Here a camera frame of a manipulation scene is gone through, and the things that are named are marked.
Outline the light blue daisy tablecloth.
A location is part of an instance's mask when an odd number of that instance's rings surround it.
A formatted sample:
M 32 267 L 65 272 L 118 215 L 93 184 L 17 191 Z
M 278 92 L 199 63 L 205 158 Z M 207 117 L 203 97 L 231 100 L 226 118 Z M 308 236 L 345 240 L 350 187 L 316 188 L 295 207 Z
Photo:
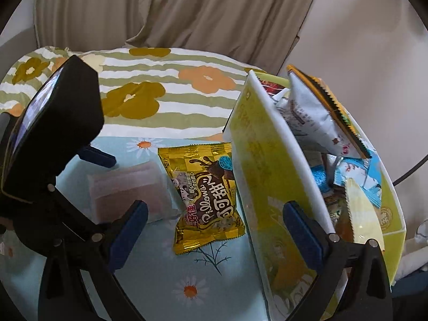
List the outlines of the light blue daisy tablecloth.
M 115 155 L 118 167 L 156 162 L 157 149 L 213 141 L 144 137 L 97 137 L 92 146 Z M 57 178 L 57 187 L 88 218 L 89 176 L 108 170 L 77 156 Z M 146 320 L 268 320 L 253 248 L 247 234 L 214 241 L 183 255 L 173 253 L 176 218 L 148 224 L 124 267 L 115 276 Z M 16 235 L 4 234 L 1 282 L 27 320 L 37 320 L 45 257 L 29 250 Z

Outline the green yellow cardboard box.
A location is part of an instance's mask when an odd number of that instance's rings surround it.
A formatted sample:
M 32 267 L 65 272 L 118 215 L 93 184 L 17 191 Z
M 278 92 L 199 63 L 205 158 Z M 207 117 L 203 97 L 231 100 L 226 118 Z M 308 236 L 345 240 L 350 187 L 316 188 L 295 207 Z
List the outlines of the green yellow cardboard box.
M 231 142 L 233 171 L 242 210 L 261 276 L 270 320 L 288 317 L 309 290 L 316 272 L 306 265 L 283 221 L 283 207 L 295 201 L 326 233 L 336 233 L 345 189 L 324 196 L 307 158 L 271 97 L 250 72 L 225 125 Z M 350 116 L 370 150 L 376 151 Z M 403 212 L 393 184 L 380 160 L 381 208 L 377 214 L 384 237 L 381 251 L 391 287 L 406 236 Z M 320 320 L 330 320 L 346 282 L 341 282 Z

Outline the floral striped green quilt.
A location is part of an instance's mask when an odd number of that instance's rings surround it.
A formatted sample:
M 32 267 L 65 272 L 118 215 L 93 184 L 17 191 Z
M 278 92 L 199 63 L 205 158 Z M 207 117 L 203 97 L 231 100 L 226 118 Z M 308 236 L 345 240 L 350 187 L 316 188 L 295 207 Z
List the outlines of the floral striped green quilt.
M 222 140 L 222 130 L 255 66 L 179 48 L 79 52 L 98 74 L 102 136 Z

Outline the translucent white wrapped cake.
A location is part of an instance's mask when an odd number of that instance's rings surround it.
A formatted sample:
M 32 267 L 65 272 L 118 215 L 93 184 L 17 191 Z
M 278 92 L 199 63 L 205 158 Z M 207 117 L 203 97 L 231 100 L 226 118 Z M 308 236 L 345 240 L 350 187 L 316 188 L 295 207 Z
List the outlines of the translucent white wrapped cake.
M 173 204 L 174 190 L 166 172 L 154 161 L 90 175 L 89 193 L 95 223 L 111 223 L 121 218 L 136 200 L 148 207 L 150 223 L 180 215 Z

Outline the orange red chip bag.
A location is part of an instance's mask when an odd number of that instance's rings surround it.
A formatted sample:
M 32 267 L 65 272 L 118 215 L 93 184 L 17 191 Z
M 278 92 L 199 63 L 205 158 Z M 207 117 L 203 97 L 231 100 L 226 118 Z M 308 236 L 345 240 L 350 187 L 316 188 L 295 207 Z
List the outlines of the orange red chip bag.
M 256 74 L 301 148 L 333 156 L 370 159 L 371 152 L 347 110 L 320 78 L 293 65 L 287 78 Z

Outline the gold chocolate pillow snack bag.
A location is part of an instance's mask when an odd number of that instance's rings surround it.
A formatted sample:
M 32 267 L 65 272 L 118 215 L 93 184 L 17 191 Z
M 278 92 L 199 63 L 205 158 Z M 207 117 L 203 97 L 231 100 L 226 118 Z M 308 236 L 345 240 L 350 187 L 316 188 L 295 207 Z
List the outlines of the gold chocolate pillow snack bag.
M 186 208 L 175 225 L 175 254 L 245 234 L 230 143 L 159 148 L 158 156 Z

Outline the cream orange cake bag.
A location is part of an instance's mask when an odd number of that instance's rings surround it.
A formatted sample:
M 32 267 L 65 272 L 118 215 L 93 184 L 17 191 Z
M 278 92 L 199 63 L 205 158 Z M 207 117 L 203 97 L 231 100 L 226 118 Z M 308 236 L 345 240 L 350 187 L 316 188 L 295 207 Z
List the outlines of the cream orange cake bag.
M 335 225 L 336 233 L 347 242 L 365 244 L 375 240 L 385 250 L 381 226 L 372 203 L 353 178 L 345 181 L 345 204 Z

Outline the beige curtain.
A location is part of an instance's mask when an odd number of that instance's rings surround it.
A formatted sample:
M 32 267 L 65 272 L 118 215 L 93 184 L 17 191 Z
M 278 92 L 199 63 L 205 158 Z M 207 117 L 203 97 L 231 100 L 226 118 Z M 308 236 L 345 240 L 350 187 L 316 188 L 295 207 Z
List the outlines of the beige curtain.
M 35 0 L 41 46 L 176 47 L 277 73 L 313 0 Z

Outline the blue white snack bag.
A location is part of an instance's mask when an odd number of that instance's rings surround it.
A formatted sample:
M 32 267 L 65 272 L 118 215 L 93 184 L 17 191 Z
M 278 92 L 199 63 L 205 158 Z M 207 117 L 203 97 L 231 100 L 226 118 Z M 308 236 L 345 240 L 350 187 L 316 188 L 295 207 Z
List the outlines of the blue white snack bag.
M 333 156 L 321 152 L 306 152 L 311 173 L 324 196 L 333 190 L 345 189 L 348 178 L 352 178 L 362 188 L 369 201 L 377 209 L 381 208 L 381 170 L 378 154 L 370 150 L 371 158 L 354 159 Z

